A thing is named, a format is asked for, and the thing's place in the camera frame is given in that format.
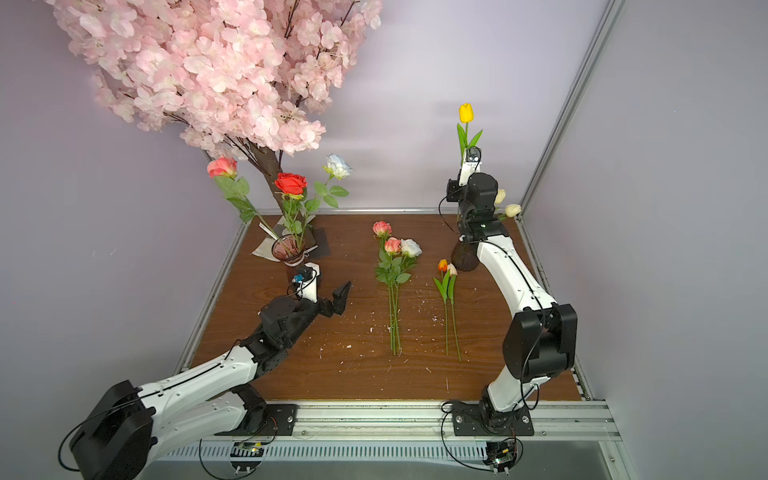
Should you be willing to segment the yellow tulip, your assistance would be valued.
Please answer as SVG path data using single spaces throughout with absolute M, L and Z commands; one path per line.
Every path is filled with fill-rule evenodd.
M 474 121 L 474 110 L 470 103 L 464 103 L 458 109 L 459 122 L 457 123 L 457 135 L 460 147 L 461 161 L 465 162 L 467 151 L 471 147 L 476 147 L 482 138 L 483 131 L 480 130 L 474 136 L 469 137 L 469 124 Z

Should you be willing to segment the red rose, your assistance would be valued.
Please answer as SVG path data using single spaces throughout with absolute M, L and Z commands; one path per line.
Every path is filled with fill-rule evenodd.
M 319 207 L 319 200 L 308 196 L 308 183 L 301 175 L 279 173 L 275 186 L 282 200 L 283 225 L 297 249 L 302 250 L 310 216 Z

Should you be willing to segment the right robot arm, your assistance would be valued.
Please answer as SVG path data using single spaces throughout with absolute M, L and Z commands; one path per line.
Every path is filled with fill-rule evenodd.
M 496 215 L 498 183 L 482 173 L 461 173 L 448 182 L 446 197 L 459 206 L 460 244 L 491 274 L 512 320 L 502 344 L 504 367 L 479 401 L 488 429 L 499 430 L 523 410 L 530 395 L 575 363 L 578 317 L 538 283 Z

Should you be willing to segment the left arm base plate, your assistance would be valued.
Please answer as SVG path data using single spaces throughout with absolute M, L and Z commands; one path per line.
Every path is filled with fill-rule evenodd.
M 297 404 L 266 404 L 255 412 L 249 411 L 235 429 L 216 433 L 216 436 L 289 437 L 297 419 Z

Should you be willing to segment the orange tulip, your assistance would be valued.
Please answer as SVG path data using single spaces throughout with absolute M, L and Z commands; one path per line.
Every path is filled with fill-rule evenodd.
M 448 261 L 441 259 L 438 263 L 439 278 L 434 278 L 433 281 L 441 296 L 444 310 L 444 326 L 445 326 L 445 352 L 448 352 L 449 348 L 449 331 L 448 331 L 448 285 L 450 282 L 450 273 L 448 268 Z

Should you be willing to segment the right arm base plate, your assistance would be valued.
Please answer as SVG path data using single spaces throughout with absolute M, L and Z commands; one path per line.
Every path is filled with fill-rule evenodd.
M 446 402 L 453 433 L 459 437 L 530 437 L 534 435 L 530 412 L 523 407 L 510 412 L 495 411 L 490 404 Z

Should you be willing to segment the pink orange rose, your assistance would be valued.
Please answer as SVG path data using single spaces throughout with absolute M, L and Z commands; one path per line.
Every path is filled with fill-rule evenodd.
M 267 225 L 262 215 L 247 198 L 250 193 L 250 184 L 238 173 L 236 160 L 227 157 L 212 160 L 207 165 L 207 173 L 215 181 L 223 197 L 238 210 L 243 223 L 249 223 L 256 218 L 259 220 L 259 227 L 269 237 L 278 239 L 274 230 Z

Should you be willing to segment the white tulip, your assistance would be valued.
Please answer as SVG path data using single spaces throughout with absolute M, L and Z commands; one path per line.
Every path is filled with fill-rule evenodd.
M 507 205 L 503 211 L 503 216 L 505 218 L 514 218 L 521 212 L 522 208 L 519 204 L 510 204 Z

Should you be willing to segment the white rose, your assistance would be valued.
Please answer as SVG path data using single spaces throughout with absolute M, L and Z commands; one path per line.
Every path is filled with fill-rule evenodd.
M 413 239 L 399 240 L 394 237 L 387 242 L 387 249 L 394 253 L 396 256 L 392 261 L 394 275 L 395 275 L 395 299 L 396 299 L 396 314 L 397 314 L 397 327 L 398 327 L 398 353 L 402 351 L 400 332 L 399 332 L 399 287 L 405 284 L 411 274 L 409 271 L 415 266 L 417 258 L 422 254 L 420 245 Z
M 342 157 L 337 154 L 328 155 L 323 171 L 327 178 L 322 181 L 315 181 L 301 201 L 302 237 L 310 232 L 311 217 L 320 207 L 325 205 L 336 209 L 339 207 L 339 200 L 349 195 L 349 192 L 340 185 L 340 182 L 351 175 L 352 168 Z

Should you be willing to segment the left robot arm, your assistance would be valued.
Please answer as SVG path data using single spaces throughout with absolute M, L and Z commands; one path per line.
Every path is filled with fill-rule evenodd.
M 141 386 L 125 380 L 110 387 L 60 444 L 72 453 L 72 471 L 85 479 L 135 479 L 194 441 L 257 433 L 267 423 L 266 403 L 252 381 L 273 371 L 317 316 L 346 309 L 350 282 L 329 299 L 318 297 L 317 284 L 305 281 L 295 295 L 272 300 L 250 336 L 208 362 Z

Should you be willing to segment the pale pink tulip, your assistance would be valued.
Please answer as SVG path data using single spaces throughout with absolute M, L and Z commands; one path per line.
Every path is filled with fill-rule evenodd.
M 457 325 L 457 319 L 456 319 L 456 313 L 455 313 L 455 293 L 454 293 L 458 270 L 453 264 L 447 265 L 446 275 L 447 275 L 446 295 L 447 295 L 448 303 L 450 304 L 454 346 L 456 347 L 457 358 L 459 361 L 461 361 L 462 357 L 461 357 L 461 349 L 459 344 L 458 325 Z

